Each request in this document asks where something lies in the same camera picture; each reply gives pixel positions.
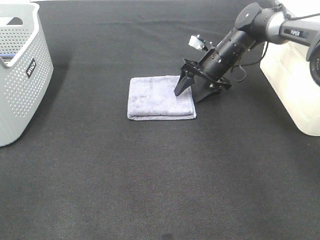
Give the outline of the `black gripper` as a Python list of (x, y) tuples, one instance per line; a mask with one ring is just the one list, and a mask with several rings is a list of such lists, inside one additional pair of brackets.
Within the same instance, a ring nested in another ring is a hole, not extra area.
[(220, 87), (228, 90), (232, 85), (224, 77), (228, 69), (216, 60), (202, 63), (184, 59), (181, 67), (180, 78), (174, 89), (174, 95), (180, 96), (188, 87), (192, 86), (192, 97), (199, 103), (210, 95), (222, 92)]

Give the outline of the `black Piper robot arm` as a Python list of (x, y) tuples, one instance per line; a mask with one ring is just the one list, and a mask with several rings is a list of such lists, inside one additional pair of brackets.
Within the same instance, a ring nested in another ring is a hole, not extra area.
[(292, 17), (281, 3), (272, 8), (261, 8), (254, 2), (239, 13), (234, 28), (218, 45), (208, 47), (206, 40), (192, 35), (189, 45), (205, 55), (199, 61), (184, 60), (174, 94), (179, 96), (195, 86), (193, 100), (198, 103), (209, 95), (228, 90), (232, 85), (224, 75), (236, 67), (243, 68), (242, 64), (236, 63), (262, 42), (282, 45), (292, 41), (307, 46), (305, 58), (309, 71), (314, 82), (319, 84), (320, 24), (309, 18), (310, 15)]

